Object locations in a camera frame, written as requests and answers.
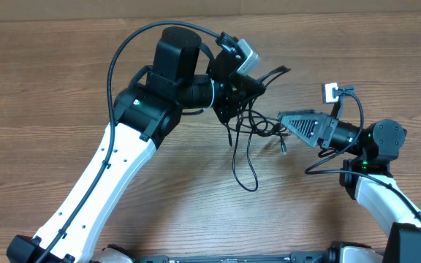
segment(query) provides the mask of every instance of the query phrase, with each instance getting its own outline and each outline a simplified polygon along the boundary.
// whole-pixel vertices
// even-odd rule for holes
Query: black cable
[[[267,73],[266,75],[260,77],[259,79],[257,79],[258,83],[262,83],[264,80],[266,80],[268,77],[270,77],[271,75],[277,74],[275,77],[273,77],[266,85],[265,88],[267,88],[276,78],[282,76],[283,74],[289,72],[290,69],[287,69],[285,66],[280,66],[274,70],[272,70],[271,72]],[[271,118],[271,117],[265,117],[263,114],[258,113],[256,110],[253,110],[253,106],[254,103],[257,100],[257,97],[260,96],[261,94],[255,94],[247,99],[245,99],[244,101],[242,101],[240,103],[240,107],[239,110],[237,110],[237,123],[236,123],[236,127],[235,129],[230,128],[229,124],[226,123],[224,124],[225,127],[227,127],[227,132],[229,135],[229,142],[230,142],[230,146],[232,145],[232,136],[230,134],[230,131],[234,131],[237,133],[237,137],[235,140],[235,148],[233,149],[233,159],[232,159],[232,171],[233,171],[233,177],[235,177],[237,183],[241,186],[241,188],[250,191],[250,192],[254,192],[258,189],[259,186],[259,182],[257,179],[257,174],[256,171],[253,168],[253,164],[251,163],[251,158],[249,155],[249,151],[250,151],[250,146],[251,146],[251,138],[253,137],[253,134],[257,134],[261,137],[269,137],[269,136],[279,136],[280,137],[280,141],[281,141],[281,149],[282,149],[282,153],[286,154],[287,152],[287,147],[285,145],[284,142],[284,136],[288,136],[288,133],[284,133],[287,129],[285,127],[283,127],[276,118]],[[249,125],[244,124],[243,121],[244,120],[248,120],[249,121]],[[249,131],[241,131],[241,127],[245,127],[250,129]],[[238,179],[238,176],[236,174],[235,171],[235,159],[236,159],[236,153],[237,153],[237,148],[238,148],[238,139],[240,138],[240,133],[247,133],[249,134],[249,138],[248,138],[248,145],[246,146],[246,159],[248,161],[248,165],[249,168],[251,169],[253,176],[254,176],[254,188],[247,188],[246,186],[244,186],[240,180]]]
[[[204,110],[204,109],[201,109],[201,110],[196,110],[196,111],[189,112],[189,113],[187,113],[187,112],[182,112],[182,113],[181,113],[181,115],[182,115],[182,116],[193,116],[193,115],[199,115],[199,114],[202,114],[202,113],[204,113],[204,112],[205,112],[205,110]]]
[[[402,194],[400,191],[398,191],[396,188],[392,187],[391,184],[387,184],[381,180],[378,180],[370,175],[365,175],[361,172],[353,172],[353,171],[347,171],[347,170],[343,170],[343,169],[328,169],[328,170],[317,170],[317,171],[313,171],[312,169],[327,163],[328,161],[334,159],[335,157],[341,155],[342,153],[345,153],[347,150],[349,150],[353,145],[355,145],[355,143],[357,143],[357,140],[360,136],[361,131],[363,130],[363,123],[365,121],[364,116],[363,116],[363,108],[362,108],[362,104],[360,103],[360,99],[358,99],[358,97],[354,94],[354,93],[350,93],[350,92],[344,92],[343,95],[346,96],[351,96],[352,98],[355,99],[355,101],[358,104],[358,110],[360,111],[360,127],[359,127],[359,132],[357,133],[357,135],[355,136],[355,138],[341,151],[337,152],[337,153],[326,153],[325,155],[329,155],[330,157],[327,157],[313,165],[311,165],[310,167],[308,167],[305,170],[305,173],[307,175],[323,175],[323,174],[337,174],[337,173],[349,173],[351,175],[358,175],[364,178],[367,178],[369,180],[372,180],[375,183],[378,183],[381,186],[384,186],[386,188],[388,188],[389,190],[391,190],[394,194],[396,194],[402,201],[403,203],[410,209],[410,211],[414,214],[414,216],[420,221],[421,223],[421,212],[417,211],[415,209],[415,207],[413,206],[413,204],[407,199],[407,197]]]
[[[209,34],[209,35],[211,35],[212,37],[215,37],[215,38],[220,37],[217,33],[212,32],[209,29],[206,29],[206,28],[203,28],[203,27],[200,27],[200,26],[196,26],[194,24],[187,23],[187,22],[169,20],[169,21],[160,21],[160,22],[151,23],[151,24],[148,24],[147,26],[139,28],[134,33],[130,34],[129,37],[127,37],[123,41],[123,43],[120,45],[120,47],[117,49],[115,55],[113,56],[113,59],[110,63],[110,68],[108,69],[108,75],[107,75],[107,102],[108,102],[108,113],[109,113],[109,118],[110,118],[110,144],[108,145],[107,155],[105,156],[105,160],[102,162],[102,166],[100,167],[99,172],[97,173],[96,177],[94,178],[94,181],[92,182],[92,184],[88,188],[87,192],[84,194],[84,196],[81,199],[81,201],[79,202],[79,204],[77,204],[76,208],[72,211],[72,214],[68,217],[68,219],[66,220],[66,223],[64,223],[63,227],[60,230],[58,230],[58,234],[55,236],[53,241],[51,241],[50,245],[48,245],[48,247],[45,249],[43,254],[36,260],[36,263],[41,263],[42,260],[45,259],[45,257],[54,248],[56,243],[61,239],[61,237],[63,237],[63,235],[66,234],[67,228],[69,227],[69,225],[71,225],[72,221],[74,220],[74,217],[79,213],[82,206],[84,206],[84,203],[86,203],[88,197],[90,196],[90,194],[94,190],[94,188],[97,185],[97,183],[99,182],[103,172],[107,168],[108,162],[109,162],[111,154],[113,152],[113,146],[114,146],[114,142],[115,142],[115,125],[114,125],[115,117],[113,115],[113,99],[112,99],[112,95],[111,95],[111,80],[112,80],[112,77],[113,77],[113,69],[115,68],[115,64],[116,64],[116,61],[118,60],[118,57],[120,56],[123,49],[128,45],[128,43],[131,42],[131,40],[134,39],[138,34],[141,34],[144,31],[146,31],[150,28],[154,28],[156,26],[166,26],[166,25],[185,26],[185,27],[189,27],[189,28],[201,31],[203,33]]]
[[[328,157],[334,153],[336,153],[337,151],[329,148],[329,149],[322,149],[320,152],[318,152],[318,157],[319,158],[324,158],[324,157]]]
[[[276,80],[278,77],[282,76],[283,74],[289,72],[292,69],[286,69],[283,72],[278,73],[275,77],[273,77],[269,82],[266,83],[265,88],[267,88],[274,80]]]

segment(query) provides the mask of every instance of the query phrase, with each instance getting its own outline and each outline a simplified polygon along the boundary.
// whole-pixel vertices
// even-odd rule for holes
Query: tangled cables
[[[283,74],[289,72],[290,70],[291,69],[288,69],[285,66],[280,66],[272,70],[271,72],[267,73],[266,75],[260,77],[259,79],[257,79],[257,82],[259,84],[262,84],[270,76],[276,75],[265,84],[265,88],[267,88],[276,78],[282,76]],[[256,175],[256,172],[254,171],[253,164],[251,163],[251,158],[249,156],[249,148],[251,145],[251,138],[253,134],[257,134],[261,137],[269,137],[273,135],[279,136],[283,154],[287,154],[287,147],[284,142],[284,137],[289,135],[288,133],[286,133],[287,129],[283,128],[276,118],[265,117],[261,113],[258,113],[256,110],[253,110],[254,103],[257,100],[258,96],[260,95],[261,94],[253,95],[239,104],[239,108],[237,112],[237,123],[235,125],[235,128],[231,128],[228,123],[224,124],[225,127],[227,127],[230,146],[232,145],[232,135],[230,134],[230,131],[234,131],[237,133],[237,137],[235,140],[235,148],[233,150],[233,160],[232,160],[233,176],[235,177],[237,183],[241,186],[241,188],[250,192],[256,191],[259,186],[257,175]],[[249,124],[243,123],[246,119],[248,120]],[[241,127],[245,127],[250,130],[241,131]],[[248,160],[248,165],[251,168],[251,171],[253,172],[254,188],[247,188],[246,186],[244,186],[238,179],[238,176],[235,171],[235,158],[237,154],[238,139],[240,137],[240,133],[249,134],[248,145],[246,146],[246,159]]]

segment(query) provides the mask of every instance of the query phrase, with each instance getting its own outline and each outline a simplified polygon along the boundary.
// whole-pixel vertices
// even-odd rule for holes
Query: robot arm
[[[393,188],[401,191],[393,178],[384,175],[370,176],[386,184],[391,184]],[[370,179],[358,178],[354,197],[361,206],[370,212],[388,237],[392,224],[395,222],[413,224],[421,228],[421,222],[415,218],[414,214],[396,194]],[[420,211],[414,203],[411,201],[410,203],[416,210]]]
[[[363,129],[363,109],[354,87],[322,86],[324,103],[334,103],[330,115],[313,110],[279,113],[280,122],[311,147],[319,145],[319,157],[327,157],[306,170],[307,174],[340,173],[339,182],[353,200],[362,205],[389,237],[384,258],[360,244],[332,247],[334,262],[421,262],[421,212],[398,188],[390,174],[390,162],[399,156],[406,130],[396,121],[383,120]],[[356,99],[360,127],[340,121],[345,95]],[[342,169],[313,168],[348,152],[355,159],[344,160]]]
[[[116,126],[115,147],[110,163],[87,202],[71,223],[67,233],[51,251],[52,255],[63,259],[69,254],[76,259],[76,262],[88,262],[92,257],[96,241],[116,203],[132,178],[156,151],[152,140],[144,142],[139,139],[139,136],[139,131],[122,123]],[[55,238],[58,229],[64,225],[91,185],[105,159],[109,140],[110,125],[105,129],[105,135],[95,156],[68,197],[50,220],[35,234],[34,239],[39,241],[40,248],[48,247],[51,240]]]
[[[178,125],[181,116],[187,114],[183,113],[183,108],[212,107],[221,123],[228,123],[241,114],[242,104],[265,92],[262,81],[248,76],[258,63],[259,56],[244,39],[238,40],[225,33],[219,36],[178,21],[151,24],[132,36],[167,24],[205,31],[216,37],[222,51],[214,58],[199,35],[186,28],[173,26],[163,30],[153,65],[144,66],[132,78],[129,87],[116,97],[111,122],[91,163],[61,207],[33,238],[14,238],[7,249],[11,262],[88,262],[100,232],[122,193],[163,139]],[[195,75],[200,50],[210,62],[206,74]],[[139,80],[145,75],[145,85],[140,84]],[[111,143],[111,125],[115,126],[113,152],[98,183],[94,185],[94,178],[104,166]],[[94,186],[92,192],[76,214],[76,207],[82,203],[81,199],[91,186]]]

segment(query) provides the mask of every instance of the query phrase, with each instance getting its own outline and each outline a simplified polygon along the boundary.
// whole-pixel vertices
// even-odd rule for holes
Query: wooden surface
[[[255,108],[265,115],[329,111],[320,83],[355,84],[366,125],[393,118],[408,130],[391,169],[421,208],[421,12],[183,20],[250,41],[262,56],[255,76],[282,64],[293,68],[258,99]],[[33,235],[85,169],[107,125],[110,60],[128,34],[153,21],[0,23],[0,262],[10,240]],[[114,94],[152,62],[161,30],[125,49]],[[202,59],[199,72],[204,68]],[[343,117],[358,122],[354,102]],[[232,176],[232,148],[216,116],[183,117],[129,185],[98,248],[115,243],[142,255],[172,256],[282,254],[348,240],[384,249],[385,235],[337,175],[303,174],[318,161],[318,150],[295,137],[286,144],[282,156],[277,138],[253,139],[260,185],[256,193],[245,192]],[[244,147],[237,164],[251,185]],[[341,159],[328,166],[340,167]]]
[[[0,0],[0,21],[421,11],[421,0]]]

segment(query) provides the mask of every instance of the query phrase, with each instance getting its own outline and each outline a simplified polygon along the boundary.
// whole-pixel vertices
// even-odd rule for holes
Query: wooden table
[[[391,172],[421,208],[421,12],[181,19],[250,41],[262,56],[254,76],[282,64],[293,68],[256,103],[265,115],[328,112],[321,83],[356,85],[366,125],[393,118],[408,130]],[[128,34],[155,20],[0,23],[0,262],[10,240],[33,235],[85,169],[108,122],[110,60]],[[125,50],[114,94],[152,62],[161,30]],[[198,72],[205,65],[203,58]],[[358,123],[354,102],[347,102],[343,119]],[[337,175],[303,174],[318,161],[318,149],[295,137],[286,144],[283,156],[278,138],[253,139],[260,185],[249,193],[232,176],[232,148],[214,113],[183,117],[131,182],[97,248],[115,243],[139,255],[284,254],[348,240],[384,249],[385,235]],[[238,172],[252,184],[245,151],[239,148]],[[340,166],[341,158],[328,165]]]

